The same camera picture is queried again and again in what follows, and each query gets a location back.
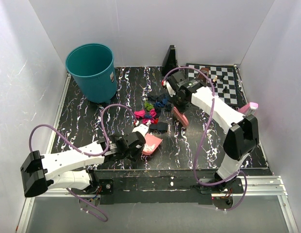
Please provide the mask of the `pink hand brush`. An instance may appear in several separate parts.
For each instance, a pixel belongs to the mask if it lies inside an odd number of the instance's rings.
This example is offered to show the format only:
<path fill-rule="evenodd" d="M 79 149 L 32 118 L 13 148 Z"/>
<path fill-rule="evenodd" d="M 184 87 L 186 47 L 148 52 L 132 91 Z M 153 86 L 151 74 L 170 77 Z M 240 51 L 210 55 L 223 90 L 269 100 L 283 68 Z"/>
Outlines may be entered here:
<path fill-rule="evenodd" d="M 181 114 L 175 106 L 172 109 L 172 113 L 181 122 L 184 128 L 188 127 L 189 122 L 187 117 L 184 114 Z"/>

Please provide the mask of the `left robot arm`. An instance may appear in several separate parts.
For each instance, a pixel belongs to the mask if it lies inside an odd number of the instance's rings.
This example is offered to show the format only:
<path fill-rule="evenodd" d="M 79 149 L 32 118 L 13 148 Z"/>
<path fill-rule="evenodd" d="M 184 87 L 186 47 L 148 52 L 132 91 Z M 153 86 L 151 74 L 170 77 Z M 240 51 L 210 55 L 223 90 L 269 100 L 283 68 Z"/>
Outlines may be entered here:
<path fill-rule="evenodd" d="M 135 161 L 142 154 L 145 136 L 136 131 L 127 135 L 114 134 L 109 143 L 100 138 L 77 150 L 52 154 L 32 151 L 20 168 L 24 196 L 36 197 L 55 188 L 75 188 L 94 194 L 99 183 L 85 168 L 125 158 Z"/>

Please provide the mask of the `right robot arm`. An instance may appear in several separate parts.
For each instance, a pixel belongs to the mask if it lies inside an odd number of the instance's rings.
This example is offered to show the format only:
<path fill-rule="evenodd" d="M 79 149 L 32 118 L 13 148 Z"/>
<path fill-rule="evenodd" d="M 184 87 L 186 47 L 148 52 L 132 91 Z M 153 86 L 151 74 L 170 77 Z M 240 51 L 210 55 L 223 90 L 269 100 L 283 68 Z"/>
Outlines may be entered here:
<path fill-rule="evenodd" d="M 226 133 L 223 143 L 225 155 L 214 181 L 196 181 L 200 186 L 215 187 L 220 193 L 228 192 L 244 160 L 259 143 L 257 118 L 232 109 L 215 95 L 213 86 L 208 87 L 201 79 L 186 79 L 182 72 L 166 75 L 162 85 L 180 114 L 186 111 L 189 104 L 197 106 L 208 113 L 209 120 L 218 123 Z"/>

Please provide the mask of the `pink dustpan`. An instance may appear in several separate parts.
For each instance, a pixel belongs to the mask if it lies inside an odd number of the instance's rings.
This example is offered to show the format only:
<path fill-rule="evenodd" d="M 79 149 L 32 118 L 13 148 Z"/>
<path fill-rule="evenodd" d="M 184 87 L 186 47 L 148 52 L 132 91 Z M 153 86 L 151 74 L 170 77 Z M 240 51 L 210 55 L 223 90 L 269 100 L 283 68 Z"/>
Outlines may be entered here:
<path fill-rule="evenodd" d="M 161 138 L 158 138 L 158 137 L 156 137 L 156 136 L 154 136 L 150 133 L 145 135 L 145 140 L 146 140 L 145 145 L 146 144 L 148 144 L 148 145 L 155 144 L 155 149 L 154 150 L 152 150 L 152 151 L 144 151 L 143 150 L 142 151 L 142 154 L 147 155 L 147 156 L 152 155 L 155 152 L 155 150 L 158 148 L 158 146 L 161 144 L 161 142 L 163 141 Z"/>

